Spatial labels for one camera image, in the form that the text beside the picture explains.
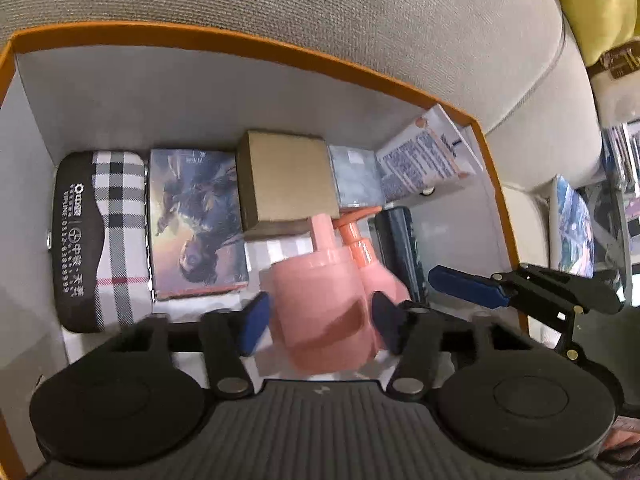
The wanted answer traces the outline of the dark green spray can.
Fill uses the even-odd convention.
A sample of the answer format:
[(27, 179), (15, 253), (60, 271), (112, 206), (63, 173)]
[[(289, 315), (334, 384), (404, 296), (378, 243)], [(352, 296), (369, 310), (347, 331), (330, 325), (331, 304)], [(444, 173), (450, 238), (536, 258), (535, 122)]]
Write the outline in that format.
[(427, 284), (408, 207), (384, 209), (373, 217), (381, 260), (417, 304), (427, 303)]

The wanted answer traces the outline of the white cream tube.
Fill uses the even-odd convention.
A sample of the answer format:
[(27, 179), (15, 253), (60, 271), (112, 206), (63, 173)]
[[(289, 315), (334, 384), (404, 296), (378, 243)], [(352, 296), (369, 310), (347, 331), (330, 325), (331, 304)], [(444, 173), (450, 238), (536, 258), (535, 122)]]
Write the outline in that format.
[(484, 171), (472, 146), (439, 104), (410, 122), (375, 157), (389, 202), (442, 185), (468, 186)]

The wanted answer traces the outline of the pink bottle orange pump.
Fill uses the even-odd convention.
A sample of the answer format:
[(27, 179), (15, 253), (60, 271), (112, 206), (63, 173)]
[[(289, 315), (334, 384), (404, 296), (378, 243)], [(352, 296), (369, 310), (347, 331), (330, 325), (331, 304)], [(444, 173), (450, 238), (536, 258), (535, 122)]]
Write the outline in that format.
[(408, 289), (382, 263), (373, 224), (373, 217), (382, 210), (381, 206), (351, 209), (334, 220), (333, 225), (356, 262), (368, 304), (372, 304), (376, 292), (384, 292), (393, 304), (401, 304), (411, 300)]

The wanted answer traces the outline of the printed colourful cushion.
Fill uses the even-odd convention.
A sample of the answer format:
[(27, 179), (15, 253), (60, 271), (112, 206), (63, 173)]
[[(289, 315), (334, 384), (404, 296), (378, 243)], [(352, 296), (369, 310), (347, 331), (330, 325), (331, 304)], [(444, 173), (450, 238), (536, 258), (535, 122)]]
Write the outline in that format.
[(549, 198), (550, 268), (592, 278), (594, 239), (591, 217), (582, 196), (557, 174)]

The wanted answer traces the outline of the grey shelf with items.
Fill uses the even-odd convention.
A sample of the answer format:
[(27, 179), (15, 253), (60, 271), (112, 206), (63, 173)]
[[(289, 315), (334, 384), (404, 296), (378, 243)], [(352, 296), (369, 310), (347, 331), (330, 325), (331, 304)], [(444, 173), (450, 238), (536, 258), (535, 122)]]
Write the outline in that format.
[(604, 179), (590, 198), (596, 270), (620, 301), (639, 305), (639, 124), (602, 131)]

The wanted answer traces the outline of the illustrated card box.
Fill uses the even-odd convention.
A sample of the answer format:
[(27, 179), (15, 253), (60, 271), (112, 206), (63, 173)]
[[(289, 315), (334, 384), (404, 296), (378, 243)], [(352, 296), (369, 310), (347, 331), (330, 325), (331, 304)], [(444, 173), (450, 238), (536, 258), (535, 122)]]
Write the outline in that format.
[(246, 286), (235, 154), (156, 148), (148, 178), (155, 298), (224, 294)]

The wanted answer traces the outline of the small grey blue box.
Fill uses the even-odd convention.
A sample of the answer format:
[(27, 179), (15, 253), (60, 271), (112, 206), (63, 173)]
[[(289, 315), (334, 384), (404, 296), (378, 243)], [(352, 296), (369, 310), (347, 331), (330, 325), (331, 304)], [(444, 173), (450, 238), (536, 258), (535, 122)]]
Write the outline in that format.
[(378, 164), (372, 151), (341, 145), (329, 145), (328, 150), (341, 209), (385, 204)]

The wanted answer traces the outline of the brown cardboard box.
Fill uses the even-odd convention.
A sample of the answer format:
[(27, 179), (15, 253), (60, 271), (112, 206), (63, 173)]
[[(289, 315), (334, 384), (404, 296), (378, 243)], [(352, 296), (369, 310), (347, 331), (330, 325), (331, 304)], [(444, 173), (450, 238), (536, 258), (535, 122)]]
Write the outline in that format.
[(340, 213), (326, 142), (250, 130), (236, 149), (242, 225), (249, 240), (309, 231), (309, 219)]

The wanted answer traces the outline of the plaid glasses case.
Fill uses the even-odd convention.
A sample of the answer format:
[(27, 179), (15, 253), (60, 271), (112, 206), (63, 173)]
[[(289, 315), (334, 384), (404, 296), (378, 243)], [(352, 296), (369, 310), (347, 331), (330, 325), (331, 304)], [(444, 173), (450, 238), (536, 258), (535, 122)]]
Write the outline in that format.
[(145, 182), (131, 152), (72, 153), (58, 165), (50, 253), (66, 330), (114, 332), (151, 314)]

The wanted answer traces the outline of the orange storage box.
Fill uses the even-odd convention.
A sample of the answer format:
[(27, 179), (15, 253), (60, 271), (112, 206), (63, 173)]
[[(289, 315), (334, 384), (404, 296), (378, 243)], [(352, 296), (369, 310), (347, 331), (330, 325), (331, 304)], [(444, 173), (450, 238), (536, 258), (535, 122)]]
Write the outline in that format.
[[(39, 378), (66, 362), (54, 315), (46, 234), (55, 166), (70, 153), (154, 145), (230, 148), (248, 130), (306, 133), (378, 148), (436, 104), (402, 82), (338, 58), (254, 36), (173, 24), (91, 22), (17, 32), (1, 55), (1, 411), (4, 434), (37, 479), (76, 479), (46, 463), (28, 419)], [(333, 408), (306, 384), (270, 396), (298, 429), (246, 439), (204, 430), (131, 479), (225, 479), (253, 453), (264, 479), (507, 479), (465, 453), (423, 406), (350, 382)]]

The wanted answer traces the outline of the yellow cushion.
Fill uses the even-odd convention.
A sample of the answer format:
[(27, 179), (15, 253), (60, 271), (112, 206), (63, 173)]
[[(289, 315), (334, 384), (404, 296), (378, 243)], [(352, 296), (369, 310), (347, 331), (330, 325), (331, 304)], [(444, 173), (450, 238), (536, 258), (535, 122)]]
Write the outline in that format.
[(560, 0), (582, 59), (600, 56), (639, 35), (639, 0)]

